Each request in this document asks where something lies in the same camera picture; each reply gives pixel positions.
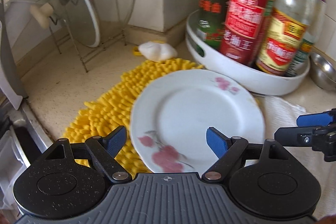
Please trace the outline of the steel bowl tray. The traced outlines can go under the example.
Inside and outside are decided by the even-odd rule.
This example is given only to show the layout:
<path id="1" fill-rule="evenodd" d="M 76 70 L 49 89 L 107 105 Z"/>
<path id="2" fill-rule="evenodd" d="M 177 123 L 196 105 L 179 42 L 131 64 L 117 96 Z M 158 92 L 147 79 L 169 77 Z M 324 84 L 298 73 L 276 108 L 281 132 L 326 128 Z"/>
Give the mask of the steel bowl tray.
<path id="1" fill-rule="evenodd" d="M 318 53 L 310 55 L 310 77 L 323 90 L 335 91 L 335 69 L 332 64 Z"/>

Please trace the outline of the floral plate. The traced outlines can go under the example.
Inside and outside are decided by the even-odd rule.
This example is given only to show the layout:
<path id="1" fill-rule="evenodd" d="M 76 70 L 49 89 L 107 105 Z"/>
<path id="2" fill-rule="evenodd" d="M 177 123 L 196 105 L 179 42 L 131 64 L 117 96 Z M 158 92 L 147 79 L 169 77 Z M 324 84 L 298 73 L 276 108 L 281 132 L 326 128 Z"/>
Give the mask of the floral plate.
<path id="1" fill-rule="evenodd" d="M 203 174 L 217 160 L 206 141 L 210 127 L 251 143 L 264 141 L 264 117 L 250 92 L 204 69 L 153 80 L 131 110 L 131 143 L 154 173 Z"/>

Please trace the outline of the white towel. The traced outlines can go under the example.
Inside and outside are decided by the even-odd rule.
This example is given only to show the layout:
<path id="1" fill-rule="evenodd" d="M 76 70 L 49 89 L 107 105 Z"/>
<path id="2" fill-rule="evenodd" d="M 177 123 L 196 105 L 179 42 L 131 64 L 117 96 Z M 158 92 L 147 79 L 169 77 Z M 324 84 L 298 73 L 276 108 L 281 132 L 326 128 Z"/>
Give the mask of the white towel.
<path id="1" fill-rule="evenodd" d="M 267 139 L 272 138 L 280 127 L 296 126 L 298 116 L 306 114 L 304 107 L 293 105 L 280 97 L 256 96 L 255 100 L 264 115 Z M 325 162 L 323 153 L 315 152 L 309 147 L 288 147 L 287 150 L 320 183 L 321 198 L 314 216 L 321 219 L 328 215 L 335 215 L 335 162 Z"/>

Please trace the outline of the yellow chenille mat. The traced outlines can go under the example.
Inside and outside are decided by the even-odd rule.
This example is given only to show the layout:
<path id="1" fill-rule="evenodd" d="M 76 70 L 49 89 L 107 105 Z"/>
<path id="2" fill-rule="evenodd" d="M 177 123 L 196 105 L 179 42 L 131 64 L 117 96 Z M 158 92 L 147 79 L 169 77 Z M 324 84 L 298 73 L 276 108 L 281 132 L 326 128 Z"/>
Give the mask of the yellow chenille mat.
<path id="1" fill-rule="evenodd" d="M 181 58 L 161 62 L 146 60 L 121 76 L 121 81 L 97 100 L 85 102 L 63 137 L 82 143 L 93 136 L 107 136 L 118 126 L 129 129 L 131 109 L 137 97 L 153 80 L 176 71 L 203 69 L 204 66 Z"/>

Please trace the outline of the white turntable tray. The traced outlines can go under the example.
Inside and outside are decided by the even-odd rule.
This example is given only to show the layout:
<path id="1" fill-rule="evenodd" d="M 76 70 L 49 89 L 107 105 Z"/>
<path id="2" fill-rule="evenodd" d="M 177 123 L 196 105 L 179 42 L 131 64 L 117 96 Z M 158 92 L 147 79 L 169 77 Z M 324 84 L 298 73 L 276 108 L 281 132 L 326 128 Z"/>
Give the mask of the white turntable tray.
<path id="1" fill-rule="evenodd" d="M 248 91 L 266 96 L 284 96 L 297 90 L 310 71 L 310 61 L 301 74 L 295 77 L 269 75 L 237 63 L 222 55 L 197 36 L 199 11 L 192 12 L 186 20 L 186 44 L 194 60 L 208 70 L 225 75 Z"/>

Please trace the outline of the steel sink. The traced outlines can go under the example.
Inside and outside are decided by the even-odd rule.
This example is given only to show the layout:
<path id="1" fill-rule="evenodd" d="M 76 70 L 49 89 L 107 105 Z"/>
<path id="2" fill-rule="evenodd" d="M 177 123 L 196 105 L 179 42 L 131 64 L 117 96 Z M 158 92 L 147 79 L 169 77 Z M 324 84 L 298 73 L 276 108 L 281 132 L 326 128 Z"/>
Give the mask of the steel sink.
<path id="1" fill-rule="evenodd" d="M 1 103 L 1 137 L 8 130 L 13 134 L 26 169 L 53 143 L 26 100 L 18 110 L 7 99 Z M 14 223 L 21 213 L 15 203 L 13 210 L 1 210 L 1 216 Z"/>

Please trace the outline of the white plastic sink tray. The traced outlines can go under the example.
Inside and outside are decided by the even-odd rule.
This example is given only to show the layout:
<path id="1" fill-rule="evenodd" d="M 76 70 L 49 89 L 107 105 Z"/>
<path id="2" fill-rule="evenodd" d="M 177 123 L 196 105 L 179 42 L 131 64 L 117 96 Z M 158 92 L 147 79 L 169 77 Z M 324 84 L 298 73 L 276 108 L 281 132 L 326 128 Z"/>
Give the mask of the white plastic sink tray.
<path id="1" fill-rule="evenodd" d="M 13 210 L 15 205 L 13 186 L 26 166 L 9 130 L 1 137 L 0 164 L 1 210 Z"/>

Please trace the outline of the yellow cap vinegar bottle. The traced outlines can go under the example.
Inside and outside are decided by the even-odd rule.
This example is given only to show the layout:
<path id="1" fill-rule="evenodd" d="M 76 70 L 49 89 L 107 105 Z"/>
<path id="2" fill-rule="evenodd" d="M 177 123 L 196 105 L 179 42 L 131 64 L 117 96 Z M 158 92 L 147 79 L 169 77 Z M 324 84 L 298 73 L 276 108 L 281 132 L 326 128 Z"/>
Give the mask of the yellow cap vinegar bottle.
<path id="1" fill-rule="evenodd" d="M 255 61 L 260 71 L 283 76 L 311 24 L 311 0 L 276 0 L 270 25 Z"/>

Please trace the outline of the white sponge ball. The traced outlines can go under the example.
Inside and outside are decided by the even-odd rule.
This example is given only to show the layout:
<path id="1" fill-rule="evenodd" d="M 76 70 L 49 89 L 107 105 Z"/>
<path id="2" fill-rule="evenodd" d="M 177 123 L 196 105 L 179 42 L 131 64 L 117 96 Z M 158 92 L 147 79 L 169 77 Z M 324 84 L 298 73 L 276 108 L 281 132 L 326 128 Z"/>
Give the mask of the white sponge ball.
<path id="1" fill-rule="evenodd" d="M 154 62 L 166 61 L 177 57 L 178 53 L 174 47 L 166 43 L 145 42 L 138 46 L 138 51 L 147 60 Z"/>

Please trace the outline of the red label soy sauce bottle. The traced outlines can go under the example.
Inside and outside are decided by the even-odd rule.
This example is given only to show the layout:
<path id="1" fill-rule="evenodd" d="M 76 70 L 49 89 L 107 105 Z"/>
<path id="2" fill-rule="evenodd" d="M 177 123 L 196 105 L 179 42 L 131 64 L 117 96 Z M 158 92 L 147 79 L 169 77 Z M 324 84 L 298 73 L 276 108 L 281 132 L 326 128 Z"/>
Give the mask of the red label soy sauce bottle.
<path id="1" fill-rule="evenodd" d="M 219 52 L 251 66 L 270 23 L 275 0 L 229 0 Z"/>

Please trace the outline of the purple label clear bottle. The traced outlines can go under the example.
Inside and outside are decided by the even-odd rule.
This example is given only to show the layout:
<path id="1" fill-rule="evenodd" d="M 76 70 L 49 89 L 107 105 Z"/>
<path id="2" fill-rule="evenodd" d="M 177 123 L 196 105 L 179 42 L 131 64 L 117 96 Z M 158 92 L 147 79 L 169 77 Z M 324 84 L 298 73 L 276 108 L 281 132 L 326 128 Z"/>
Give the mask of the purple label clear bottle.
<path id="1" fill-rule="evenodd" d="M 309 58 L 312 47 L 318 41 L 322 32 L 326 11 L 326 0 L 310 0 L 310 4 L 313 8 L 311 24 L 304 34 L 302 43 L 285 73 L 286 77 L 294 77 L 303 72 L 303 67 Z"/>

